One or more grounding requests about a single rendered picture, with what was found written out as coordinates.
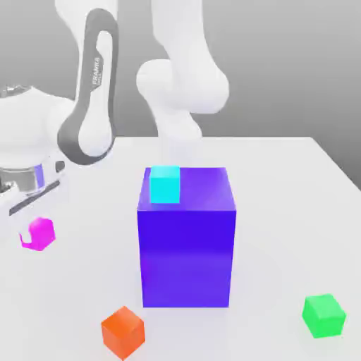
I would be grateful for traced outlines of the small green cube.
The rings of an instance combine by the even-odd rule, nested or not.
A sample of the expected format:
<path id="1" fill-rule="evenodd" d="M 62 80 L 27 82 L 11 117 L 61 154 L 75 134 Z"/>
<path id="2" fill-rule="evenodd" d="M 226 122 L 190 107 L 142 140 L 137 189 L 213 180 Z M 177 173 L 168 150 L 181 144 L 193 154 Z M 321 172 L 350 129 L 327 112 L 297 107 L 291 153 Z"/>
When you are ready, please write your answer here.
<path id="1" fill-rule="evenodd" d="M 302 318 L 313 338 L 340 336 L 346 313 L 330 294 L 311 295 L 305 298 Z"/>

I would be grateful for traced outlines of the small orange cube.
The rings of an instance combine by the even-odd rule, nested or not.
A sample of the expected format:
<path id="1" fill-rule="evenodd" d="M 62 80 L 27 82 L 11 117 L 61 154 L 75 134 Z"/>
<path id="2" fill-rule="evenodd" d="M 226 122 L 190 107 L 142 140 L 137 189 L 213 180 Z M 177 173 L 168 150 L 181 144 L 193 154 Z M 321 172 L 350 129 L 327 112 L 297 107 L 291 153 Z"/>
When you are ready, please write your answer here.
<path id="1" fill-rule="evenodd" d="M 125 361 L 145 342 L 145 324 L 133 311 L 122 306 L 101 322 L 104 345 Z"/>

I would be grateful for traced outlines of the small cyan cube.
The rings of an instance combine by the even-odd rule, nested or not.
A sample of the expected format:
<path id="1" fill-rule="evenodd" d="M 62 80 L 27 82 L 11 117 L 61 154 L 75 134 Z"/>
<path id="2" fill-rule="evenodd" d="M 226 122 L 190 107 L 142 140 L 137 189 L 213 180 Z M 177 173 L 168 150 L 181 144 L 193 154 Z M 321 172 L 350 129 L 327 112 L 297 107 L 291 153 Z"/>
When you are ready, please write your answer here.
<path id="1" fill-rule="evenodd" d="M 150 202 L 177 204 L 180 202 L 180 167 L 152 166 L 149 175 Z"/>

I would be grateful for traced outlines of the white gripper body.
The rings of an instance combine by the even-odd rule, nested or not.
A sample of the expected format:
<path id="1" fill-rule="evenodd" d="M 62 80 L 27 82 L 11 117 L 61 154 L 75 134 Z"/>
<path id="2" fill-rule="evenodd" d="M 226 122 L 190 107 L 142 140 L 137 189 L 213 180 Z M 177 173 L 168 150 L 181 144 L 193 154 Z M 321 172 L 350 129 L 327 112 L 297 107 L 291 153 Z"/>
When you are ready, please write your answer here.
<path id="1" fill-rule="evenodd" d="M 66 200 L 67 184 L 63 177 L 30 194 L 20 191 L 14 180 L 0 178 L 0 227 L 20 226 L 39 216 L 48 216 Z"/>

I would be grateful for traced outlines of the small magenta cube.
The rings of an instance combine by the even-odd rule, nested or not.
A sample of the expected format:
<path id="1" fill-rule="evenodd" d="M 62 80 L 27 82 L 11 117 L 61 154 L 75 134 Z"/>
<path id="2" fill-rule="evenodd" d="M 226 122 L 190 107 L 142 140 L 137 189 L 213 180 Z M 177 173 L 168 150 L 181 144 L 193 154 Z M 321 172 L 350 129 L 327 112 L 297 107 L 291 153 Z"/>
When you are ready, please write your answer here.
<path id="1" fill-rule="evenodd" d="M 53 221 L 37 217 L 19 236 L 23 248 L 43 251 L 56 239 Z"/>

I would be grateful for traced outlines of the large blue box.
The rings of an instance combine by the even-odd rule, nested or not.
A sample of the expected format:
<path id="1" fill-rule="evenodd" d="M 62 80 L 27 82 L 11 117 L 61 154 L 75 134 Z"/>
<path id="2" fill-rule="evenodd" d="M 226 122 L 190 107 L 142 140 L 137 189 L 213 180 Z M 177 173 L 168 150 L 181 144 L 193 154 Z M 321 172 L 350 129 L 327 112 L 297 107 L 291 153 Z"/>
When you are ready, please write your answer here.
<path id="1" fill-rule="evenodd" d="M 225 168 L 182 168 L 180 202 L 137 206 L 144 307 L 228 307 L 236 206 Z"/>

